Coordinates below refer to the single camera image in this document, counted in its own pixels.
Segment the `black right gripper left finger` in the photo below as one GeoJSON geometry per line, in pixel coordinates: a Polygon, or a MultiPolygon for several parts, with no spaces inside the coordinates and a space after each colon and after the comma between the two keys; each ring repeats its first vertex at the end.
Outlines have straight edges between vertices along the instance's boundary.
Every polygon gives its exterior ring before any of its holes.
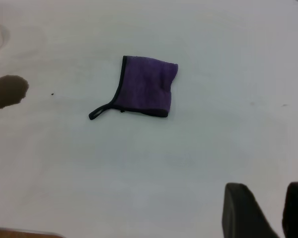
{"type": "Polygon", "coordinates": [[[223,236],[225,238],[277,238],[250,189],[227,183],[224,190],[223,236]]]}

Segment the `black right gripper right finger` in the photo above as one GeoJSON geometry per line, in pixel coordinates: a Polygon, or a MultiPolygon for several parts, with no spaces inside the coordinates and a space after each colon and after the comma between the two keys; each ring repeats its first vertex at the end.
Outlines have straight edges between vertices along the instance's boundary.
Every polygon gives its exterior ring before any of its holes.
{"type": "Polygon", "coordinates": [[[298,238],[298,181],[288,186],[282,226],[286,238],[298,238]]]}

